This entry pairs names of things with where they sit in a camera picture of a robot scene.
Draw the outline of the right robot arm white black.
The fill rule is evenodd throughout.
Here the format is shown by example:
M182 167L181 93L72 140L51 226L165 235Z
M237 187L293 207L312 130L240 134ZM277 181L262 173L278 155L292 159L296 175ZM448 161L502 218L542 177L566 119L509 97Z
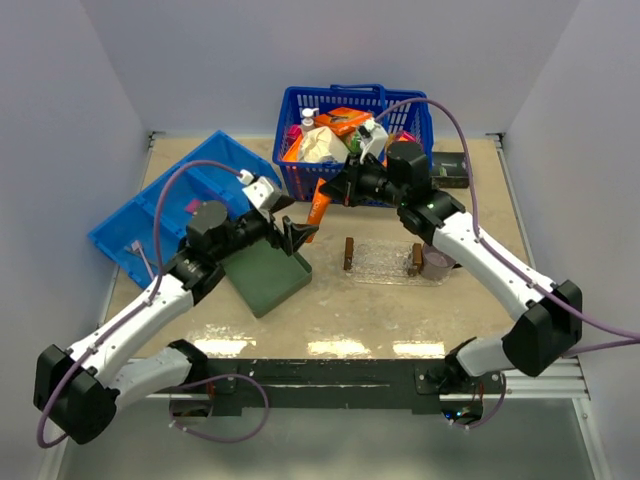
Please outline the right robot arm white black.
M469 392L481 376L498 370L537 377L581 340L580 288L551 280L485 231L475 231L464 205L433 186L419 144L393 143L384 163L372 156L350 158L320 191L348 207L367 201L394 207L409 232L464 267L513 320L506 334L472 338L447 355L445 379L452 390Z

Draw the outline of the clear glass tray wooden handles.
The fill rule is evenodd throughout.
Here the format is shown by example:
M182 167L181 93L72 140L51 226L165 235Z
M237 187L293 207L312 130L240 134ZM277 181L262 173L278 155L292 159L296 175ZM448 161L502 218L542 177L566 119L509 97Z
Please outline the clear glass tray wooden handles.
M439 286L441 282L426 280L420 242L345 240L343 270L358 283L403 286Z

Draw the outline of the orange toothpaste tube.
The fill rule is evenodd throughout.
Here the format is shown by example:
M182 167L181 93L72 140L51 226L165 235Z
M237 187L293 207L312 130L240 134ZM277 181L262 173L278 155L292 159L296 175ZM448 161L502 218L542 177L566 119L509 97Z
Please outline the orange toothpaste tube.
M320 178L314 190L311 201L311 207L307 216L307 224L319 226L326 213L328 206L331 204L331 198L321 191L321 187L326 184L326 180Z

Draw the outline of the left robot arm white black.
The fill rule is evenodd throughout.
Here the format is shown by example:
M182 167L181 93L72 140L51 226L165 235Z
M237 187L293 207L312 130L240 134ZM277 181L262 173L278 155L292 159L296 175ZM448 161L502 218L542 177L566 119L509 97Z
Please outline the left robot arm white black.
M36 360L33 404L41 417L36 442L58 445L45 437L52 422L63 439L87 444L102 434L117 413L146 395L168 387L200 390L207 380L207 357L184 340L170 343L143 363L136 374L127 363L165 325L194 308L225 276L223 262L261 241L292 256L317 226L274 215L292 198L257 193L250 208L230 218L217 200L202 203L187 223L177 252L159 266L147 289L110 321L67 348L52 344Z

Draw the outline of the purple translucent cup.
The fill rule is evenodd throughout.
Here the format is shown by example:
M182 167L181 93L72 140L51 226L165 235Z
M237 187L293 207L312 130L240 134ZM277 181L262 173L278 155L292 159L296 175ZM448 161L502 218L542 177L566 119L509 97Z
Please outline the purple translucent cup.
M427 244L422 246L421 253L423 261L421 275L429 281L441 282L446 280L457 264L453 258Z

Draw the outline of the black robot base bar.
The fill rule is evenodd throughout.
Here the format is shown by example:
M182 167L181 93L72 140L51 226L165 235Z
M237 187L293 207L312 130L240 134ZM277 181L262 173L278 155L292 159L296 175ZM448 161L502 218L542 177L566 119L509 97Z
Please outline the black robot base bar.
M212 359L164 393L192 395L215 416L249 408L383 409L439 414L501 393L499 374L453 385L441 359Z

